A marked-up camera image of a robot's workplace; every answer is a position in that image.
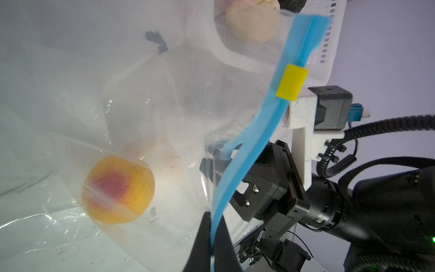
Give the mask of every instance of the cable connector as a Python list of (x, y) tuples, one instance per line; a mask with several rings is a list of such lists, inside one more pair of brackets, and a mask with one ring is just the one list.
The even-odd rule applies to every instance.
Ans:
[(349, 110), (348, 122), (361, 121), (364, 107), (360, 103), (354, 103)]

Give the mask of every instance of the clear plastic bag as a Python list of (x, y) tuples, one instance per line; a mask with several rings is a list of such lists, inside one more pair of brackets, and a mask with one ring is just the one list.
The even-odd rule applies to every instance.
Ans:
[[(0, 11), (0, 105), (7, 114), (1, 124), (22, 125), (28, 144), (21, 144), (14, 130), (2, 132), (2, 148), (16, 159), (2, 155), (14, 167), (2, 171), (0, 200), (19, 199), (20, 208), (11, 207), (2, 217), (6, 226), (0, 235), (10, 234), (8, 226), (29, 222), (36, 236), (49, 236), (33, 215), (51, 216), (44, 207), (52, 196), (20, 194), (16, 188), (33, 182), (23, 183), (24, 172), (37, 174), (35, 181), (48, 173), (48, 186), (65, 184), (68, 193), (55, 205), (58, 210), (81, 211), (79, 204), (88, 214), (83, 191), (91, 188), (105, 205), (128, 216), (130, 209), (86, 184), (99, 161), (115, 156), (150, 169), (154, 195), (131, 222), (108, 224), (94, 218), (94, 223), (150, 270), (182, 270), (213, 198), (213, 184), (199, 171), (201, 160), (209, 156), (207, 147), (234, 138), (257, 114), (291, 27), (291, 13), (257, 7), (250, 0), (229, 7), (237, 2), (256, 9), (253, 16), (272, 14), (279, 22), (272, 24), (276, 34), (261, 43), (246, 40), (241, 30), (228, 25), (225, 14), (216, 17), (212, 0), (5, 4)], [(43, 200), (33, 202), (36, 198)], [(87, 220), (79, 221), (80, 231), (95, 235), (95, 225), (77, 214), (75, 220)], [(232, 218), (227, 224), (235, 242), (250, 225), (231, 206), (225, 216)], [(64, 220), (63, 226), (75, 223)], [(72, 230), (77, 234), (80, 226)], [(2, 248), (13, 243), (12, 238), (5, 241)], [(69, 245), (70, 237), (56, 243)], [(40, 249), (32, 243), (20, 247), (17, 254), (2, 253), (1, 258), (20, 256), (30, 263), (30, 254)]]

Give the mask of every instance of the coiled cable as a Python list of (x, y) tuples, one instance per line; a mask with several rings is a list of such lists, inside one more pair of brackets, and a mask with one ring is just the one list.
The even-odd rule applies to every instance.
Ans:
[(356, 157), (353, 154), (347, 155), (334, 166), (328, 168), (330, 160), (334, 157), (334, 153), (344, 143), (361, 137), (372, 135), (400, 132), (400, 131), (422, 131), (435, 130), (435, 115), (419, 115), (407, 116), (400, 118), (387, 119), (373, 123), (363, 124), (357, 127), (345, 130), (343, 139), (333, 139), (326, 149), (322, 159), (317, 163), (317, 174), (322, 178), (331, 178), (356, 162)]
[(397, 254), (357, 254), (345, 263), (345, 272), (361, 272), (371, 267), (394, 267), (412, 272), (429, 272), (430, 264), (418, 258)]

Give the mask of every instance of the white plastic crate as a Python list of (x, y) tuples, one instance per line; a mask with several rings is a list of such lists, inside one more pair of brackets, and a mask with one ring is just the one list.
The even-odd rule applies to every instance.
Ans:
[(332, 17), (332, 24), (320, 47), (314, 51), (306, 68), (310, 71), (305, 86), (325, 86), (328, 83), (337, 52), (341, 24), (345, 15), (346, 0), (308, 0), (301, 13)]
[[(268, 42), (247, 46), (234, 42), (237, 37), (225, 23), (224, 16), (213, 21), (213, 7), (204, 2), (201, 14), (209, 14), (208, 18), (192, 16), (188, 24), (191, 43), (210, 50), (223, 63), (250, 72), (272, 74), (282, 53), (287, 34), (291, 28), (294, 15), (281, 10), (281, 22), (277, 34)], [(328, 83), (337, 51), (341, 24), (345, 13), (346, 0), (307, 0), (301, 13), (320, 14), (332, 17), (332, 24), (324, 42), (313, 52), (307, 63), (310, 70), (305, 86), (324, 86)]]

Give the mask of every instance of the black plastic part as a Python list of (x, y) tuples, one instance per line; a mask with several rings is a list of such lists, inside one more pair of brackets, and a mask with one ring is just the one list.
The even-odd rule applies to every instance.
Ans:
[(257, 238), (263, 228), (258, 228), (242, 241), (240, 241), (239, 245), (239, 262), (244, 263), (248, 258), (253, 256), (256, 252), (255, 245), (257, 243)]
[(285, 174), (287, 191), (279, 200), (273, 200), (262, 214), (255, 217), (264, 221), (263, 237), (277, 241), (309, 210), (310, 205), (288, 145), (282, 141), (271, 144), (277, 158), (274, 168)]
[(187, 260), (183, 272), (209, 272), (210, 271), (210, 240), (211, 218), (210, 212), (202, 216), (201, 224), (192, 247), (191, 254)]
[(215, 272), (242, 272), (234, 253), (224, 217), (222, 217), (217, 227), (214, 240), (214, 270)]
[[(209, 150), (211, 154), (220, 151)], [(204, 158), (200, 171), (219, 182), (229, 161)], [(235, 211), (245, 221), (252, 218), (264, 221), (263, 235), (278, 240), (309, 210), (309, 203), (301, 178), (288, 145), (282, 141), (269, 143), (243, 179), (248, 188), (235, 192), (230, 200)]]
[(289, 10), (298, 13), (305, 6), (307, 0), (278, 0), (281, 9)]
[[(211, 256), (210, 212), (202, 216), (201, 224), (183, 272), (209, 272)], [(234, 254), (233, 244), (222, 217), (214, 241), (214, 270), (216, 272), (242, 272)]]
[(258, 248), (272, 261), (277, 271), (299, 272), (305, 260), (311, 260), (305, 250), (287, 239), (283, 242), (272, 242), (263, 238)]
[(309, 89), (317, 95), (314, 130), (342, 130), (352, 106), (352, 94), (339, 86)]

